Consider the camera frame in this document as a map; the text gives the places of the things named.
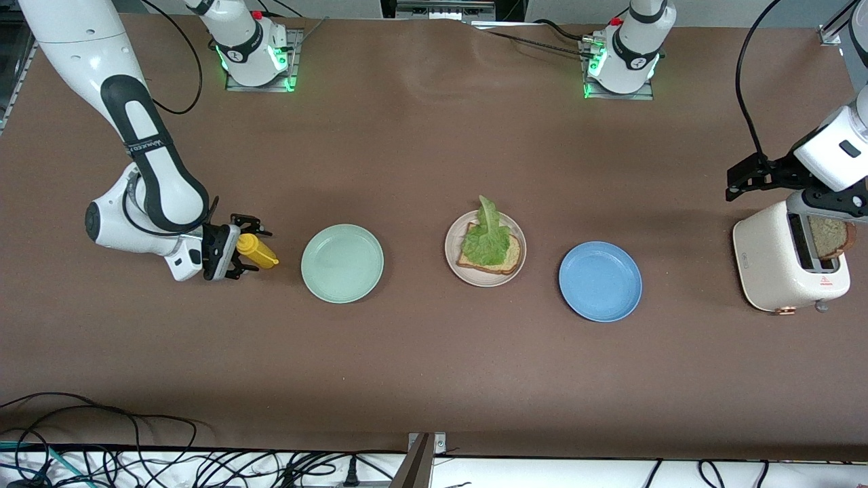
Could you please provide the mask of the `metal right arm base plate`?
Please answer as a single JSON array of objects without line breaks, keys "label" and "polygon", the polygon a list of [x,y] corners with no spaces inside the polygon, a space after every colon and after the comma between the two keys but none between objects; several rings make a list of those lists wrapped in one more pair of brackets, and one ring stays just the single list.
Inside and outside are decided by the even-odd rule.
[{"label": "metal right arm base plate", "polygon": [[241,85],[234,80],[229,72],[225,69],[225,90],[227,92],[260,92],[260,93],[292,93],[296,90],[298,81],[298,68],[300,68],[300,54],[302,41],[304,38],[303,28],[289,28],[288,39],[289,45],[286,52],[280,52],[278,55],[279,63],[285,68],[279,73],[270,83],[258,86],[248,87]]}]

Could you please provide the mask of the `dark side cabinet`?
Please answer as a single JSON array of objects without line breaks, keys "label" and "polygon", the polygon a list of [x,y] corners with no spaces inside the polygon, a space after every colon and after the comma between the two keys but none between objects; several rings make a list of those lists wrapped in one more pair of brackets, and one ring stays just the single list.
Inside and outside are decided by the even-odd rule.
[{"label": "dark side cabinet", "polygon": [[0,0],[0,135],[35,55],[35,38],[18,0]]}]

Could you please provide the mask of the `brown bread slice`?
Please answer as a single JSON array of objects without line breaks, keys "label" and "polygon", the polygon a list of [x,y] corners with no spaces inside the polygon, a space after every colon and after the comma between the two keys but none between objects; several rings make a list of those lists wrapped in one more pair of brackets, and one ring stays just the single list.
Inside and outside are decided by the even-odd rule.
[{"label": "brown bread slice", "polygon": [[819,216],[807,219],[818,259],[838,258],[855,244],[856,226],[852,222]]},{"label": "brown bread slice", "polygon": [[[474,224],[475,224],[475,222],[469,222],[469,224],[466,226],[465,235],[467,234],[467,231]],[[509,232],[511,232],[511,237],[510,237],[511,238],[511,246],[509,247],[507,260],[505,260],[505,262],[503,262],[502,265],[499,265],[499,266],[478,266],[478,265],[472,264],[471,262],[468,261],[468,259],[464,256],[464,253],[462,252],[462,242],[464,242],[464,240],[462,240],[462,242],[461,242],[460,253],[459,253],[458,260],[456,261],[456,265],[459,266],[459,268],[474,269],[477,271],[486,272],[487,274],[493,274],[493,275],[511,275],[511,274],[513,274],[513,272],[517,271],[517,269],[519,268],[519,266],[521,264],[521,259],[523,258],[523,247],[521,247],[521,241],[519,240],[519,238],[513,234],[512,230],[510,228],[509,228]]]}]

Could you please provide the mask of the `green lettuce leaf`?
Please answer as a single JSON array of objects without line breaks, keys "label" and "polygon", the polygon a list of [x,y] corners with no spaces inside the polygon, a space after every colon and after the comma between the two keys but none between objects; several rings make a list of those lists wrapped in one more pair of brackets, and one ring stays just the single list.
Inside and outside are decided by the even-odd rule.
[{"label": "green lettuce leaf", "polygon": [[466,232],[462,252],[472,264],[499,266],[507,260],[511,231],[501,224],[501,213],[493,201],[483,195],[479,201],[477,222]]}]

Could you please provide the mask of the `grey metal bracket post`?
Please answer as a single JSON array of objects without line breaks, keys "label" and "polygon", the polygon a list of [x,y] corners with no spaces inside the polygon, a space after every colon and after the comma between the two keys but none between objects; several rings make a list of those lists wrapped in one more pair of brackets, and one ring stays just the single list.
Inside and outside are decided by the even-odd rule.
[{"label": "grey metal bracket post", "polygon": [[410,433],[408,452],[389,488],[430,488],[437,454],[446,452],[445,432]]}]

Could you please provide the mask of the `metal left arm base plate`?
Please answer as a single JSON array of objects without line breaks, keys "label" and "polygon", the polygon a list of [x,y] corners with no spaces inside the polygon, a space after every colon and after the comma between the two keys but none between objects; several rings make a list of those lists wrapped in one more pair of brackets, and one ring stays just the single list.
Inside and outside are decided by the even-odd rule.
[{"label": "metal left arm base plate", "polygon": [[586,37],[580,42],[583,66],[584,98],[651,101],[651,78],[659,56],[650,62],[645,58],[624,61],[608,49],[601,37]]}]

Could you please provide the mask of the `cream white toaster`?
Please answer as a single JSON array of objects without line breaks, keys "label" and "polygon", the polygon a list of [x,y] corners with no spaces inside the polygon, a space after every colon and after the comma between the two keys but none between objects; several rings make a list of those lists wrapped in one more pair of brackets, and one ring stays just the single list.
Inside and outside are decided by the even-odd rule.
[{"label": "cream white toaster", "polygon": [[825,310],[850,289],[846,257],[819,259],[808,217],[784,201],[737,222],[732,244],[743,294],[763,312]]}]

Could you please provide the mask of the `mint green plate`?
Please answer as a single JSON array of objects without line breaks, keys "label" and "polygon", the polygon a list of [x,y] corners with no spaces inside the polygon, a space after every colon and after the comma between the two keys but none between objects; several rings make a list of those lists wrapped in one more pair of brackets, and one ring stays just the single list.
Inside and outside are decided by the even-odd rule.
[{"label": "mint green plate", "polygon": [[363,299],[384,272],[384,251],[369,230],[336,224],[319,231],[302,253],[301,275],[314,296],[333,304]]}]

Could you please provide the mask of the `blue plate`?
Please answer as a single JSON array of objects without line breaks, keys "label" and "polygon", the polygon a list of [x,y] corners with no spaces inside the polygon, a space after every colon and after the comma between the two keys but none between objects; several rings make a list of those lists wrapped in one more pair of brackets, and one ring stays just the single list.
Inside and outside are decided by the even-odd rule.
[{"label": "blue plate", "polygon": [[564,302],[584,319],[613,323],[641,302],[643,281],[635,260],[610,242],[589,241],[562,258],[558,287]]}]

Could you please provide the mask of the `yellow mustard squeeze bottle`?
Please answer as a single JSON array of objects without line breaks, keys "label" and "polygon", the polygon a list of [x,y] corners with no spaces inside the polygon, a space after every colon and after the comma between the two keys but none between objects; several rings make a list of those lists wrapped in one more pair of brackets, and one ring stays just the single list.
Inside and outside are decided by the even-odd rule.
[{"label": "yellow mustard squeeze bottle", "polygon": [[279,263],[276,254],[255,234],[239,235],[236,250],[258,268],[270,269]]}]

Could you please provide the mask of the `beige plate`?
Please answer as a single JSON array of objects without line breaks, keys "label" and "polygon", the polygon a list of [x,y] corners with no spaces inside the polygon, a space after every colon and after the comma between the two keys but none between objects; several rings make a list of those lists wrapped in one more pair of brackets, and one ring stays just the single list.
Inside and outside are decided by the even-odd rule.
[{"label": "beige plate", "polygon": [[486,272],[474,269],[459,268],[459,266],[456,265],[456,261],[459,257],[461,242],[464,240],[464,235],[469,222],[477,222],[475,217],[477,217],[477,211],[462,214],[448,229],[443,245],[446,262],[452,269],[452,272],[458,276],[460,280],[470,285],[475,285],[476,287],[497,287],[497,285],[503,285],[517,277],[519,272],[521,272],[521,269],[523,269],[528,249],[523,229],[521,229],[521,226],[519,226],[517,222],[507,214],[501,214],[501,224],[508,226],[512,230],[513,234],[521,241],[521,247],[523,247],[523,258],[521,259],[521,264],[513,274],[487,274]]}]

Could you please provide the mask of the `black metal equipment frame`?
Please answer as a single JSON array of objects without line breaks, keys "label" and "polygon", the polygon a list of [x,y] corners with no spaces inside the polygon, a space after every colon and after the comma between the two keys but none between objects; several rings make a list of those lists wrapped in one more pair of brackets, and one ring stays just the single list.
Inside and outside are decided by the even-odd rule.
[{"label": "black metal equipment frame", "polygon": [[523,22],[529,0],[380,0],[385,18],[402,20],[458,20]]}]

